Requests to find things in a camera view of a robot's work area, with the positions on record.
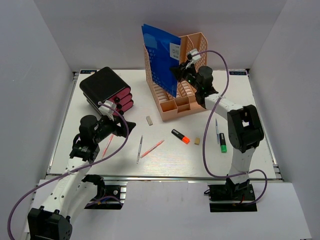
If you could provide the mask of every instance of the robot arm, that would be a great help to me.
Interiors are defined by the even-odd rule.
[[[203,108],[212,110],[221,98],[213,87],[213,70],[208,66],[201,66],[196,71],[195,63],[200,59],[197,50],[192,50],[186,62],[170,70],[178,82],[186,80],[196,89],[195,99]],[[227,120],[228,137],[232,144],[233,156],[229,176],[246,173],[240,176],[227,178],[227,188],[230,194],[236,196],[237,192],[249,186],[249,168],[255,149],[264,138],[264,132],[255,106],[242,106],[221,98],[215,112]]]
[[[105,102],[116,108],[112,102]],[[84,116],[80,121],[79,134],[73,140],[70,158],[65,173],[92,164],[100,149],[99,143],[108,135],[125,137],[124,123],[112,111],[98,121],[93,115]],[[136,126],[126,122],[129,133]],[[72,224],[92,199],[105,195],[105,183],[98,175],[86,175],[89,167],[70,173],[61,178],[39,209],[32,208],[28,214],[31,240],[68,240],[72,234]]]

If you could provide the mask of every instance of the brown eraser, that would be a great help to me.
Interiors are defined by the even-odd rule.
[[[200,144],[200,138],[196,137],[194,140],[194,144],[195,145],[199,145]]]

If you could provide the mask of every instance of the silver pen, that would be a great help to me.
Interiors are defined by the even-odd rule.
[[[141,139],[140,139],[140,145],[139,145],[139,150],[138,150],[138,157],[136,158],[136,164],[139,163],[139,158],[140,158],[140,153],[141,153],[141,146],[142,146],[142,139],[144,139],[143,135],[141,135]]]
[[[216,132],[216,142],[219,144],[220,139],[219,139],[219,129],[218,129],[218,120],[217,118],[215,119],[215,132]]]

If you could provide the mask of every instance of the cable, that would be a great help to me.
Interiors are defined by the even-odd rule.
[[[103,196],[103,197],[101,197],[101,198],[99,198],[97,200],[94,200],[93,202],[88,203],[85,207],[86,208],[90,207],[91,205],[97,204],[98,202],[102,202],[102,201],[104,202],[104,201],[106,201],[108,199],[114,199],[121,205],[121,207],[123,206],[123,203],[118,198],[116,198],[115,196]]]
[[[208,121],[206,122],[206,126],[205,126],[205,130],[204,130],[204,134],[203,134],[203,141],[202,141],[202,158],[203,158],[203,164],[204,164],[204,168],[206,170],[206,172],[214,177],[214,178],[217,178],[217,179],[227,179],[227,178],[233,178],[233,177],[238,177],[238,176],[241,176],[241,175],[245,175],[246,172],[241,172],[241,173],[237,173],[237,174],[233,174],[233,175],[228,175],[228,176],[219,176],[219,175],[214,175],[213,173],[210,172],[208,166],[207,166],[207,160],[206,160],[206,138],[207,138],[207,133],[208,133],[208,128],[209,128],[209,124],[210,124],[210,121],[211,121],[211,118],[221,100],[221,98],[225,95],[228,87],[229,87],[229,80],[230,80],[230,76],[229,76],[229,69],[228,69],[228,65],[227,65],[227,62],[225,60],[225,58],[217,51],[214,51],[214,50],[205,50],[205,51],[201,51],[201,52],[198,52],[194,55],[192,55],[192,57],[194,56],[197,56],[197,55],[200,55],[200,54],[204,54],[204,53],[215,53],[217,54],[223,61],[224,63],[224,66],[225,66],[225,70],[226,70],[226,85],[225,85],[225,88],[220,96],[220,98],[216,101],[216,103],[214,104],[213,106],[213,109],[209,115],[209,118],[208,118]],[[265,194],[266,192],[266,189],[267,189],[267,184],[268,184],[268,177],[266,175],[266,173],[260,169],[254,169],[252,171],[249,171],[248,174],[252,174],[254,172],[261,172],[263,175],[264,175],[264,179],[265,179],[265,185],[264,185],[264,189],[261,193],[261,195],[254,201],[252,202],[249,202],[249,203],[246,203],[246,205],[251,205],[251,204],[254,204],[256,203],[259,199],[262,198],[262,196]]]
[[[94,166],[94,165],[96,165],[96,164],[99,164],[99,163],[101,163],[101,162],[103,162],[103,161],[105,161],[105,160],[113,157],[113,156],[114,156],[115,154],[117,154],[117,153],[125,146],[125,144],[127,143],[128,138],[129,138],[129,126],[128,126],[125,118],[124,118],[119,112],[117,112],[117,110],[115,110],[114,108],[112,108],[112,107],[110,107],[110,106],[108,106],[108,105],[105,105],[105,104],[103,104],[103,103],[101,103],[101,102],[99,102],[98,104],[101,105],[101,106],[104,106],[104,107],[106,107],[106,108],[108,108],[108,109],[111,109],[112,111],[114,111],[116,114],[118,114],[118,116],[120,117],[120,119],[123,121],[123,123],[124,123],[124,125],[125,125],[125,129],[126,129],[126,136],[125,136],[125,140],[124,140],[123,144],[122,144],[116,151],[114,151],[112,154],[110,154],[109,156],[107,156],[107,157],[105,157],[105,158],[103,158],[103,159],[101,159],[101,160],[99,160],[99,161],[93,162],[93,163],[91,163],[91,164],[89,164],[89,165],[81,166],[81,167],[75,168],[75,169],[73,169],[73,170],[71,170],[71,171],[69,171],[69,172],[66,172],[66,173],[64,173],[64,174],[62,174],[62,175],[56,176],[56,177],[50,179],[49,181],[46,181],[46,182],[44,182],[44,183],[36,186],[35,188],[33,188],[33,189],[31,189],[30,191],[28,191],[25,195],[23,195],[23,196],[15,203],[15,205],[13,206],[13,208],[12,208],[10,214],[9,214],[9,217],[8,217],[8,222],[7,222],[7,225],[6,225],[6,229],[7,229],[9,238],[10,238],[11,240],[15,240],[15,238],[14,238],[12,232],[11,232],[11,221],[12,221],[12,217],[13,217],[14,212],[15,212],[15,210],[17,209],[18,205],[19,205],[28,195],[32,194],[33,192],[35,192],[35,191],[38,190],[39,188],[42,188],[42,187],[45,186],[45,185],[48,185],[48,184],[50,184],[50,183],[52,183],[52,182],[54,182],[54,181],[56,181],[56,180],[59,180],[59,179],[62,179],[62,178],[64,178],[64,177],[68,176],[70,173],[74,173],[74,172],[77,172],[77,171],[79,171],[79,170],[92,167],[92,166]]]

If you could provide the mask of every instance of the white wall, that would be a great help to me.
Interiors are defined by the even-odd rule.
[[[144,68],[142,24],[203,32],[231,69],[250,68],[286,0],[34,0],[73,71]],[[208,64],[224,69],[210,54]]]
[[[72,72],[32,0],[0,1],[0,239],[15,202],[46,174]],[[12,221],[20,239],[31,198]]]
[[[288,0],[251,69],[282,176],[320,239],[320,1]]]

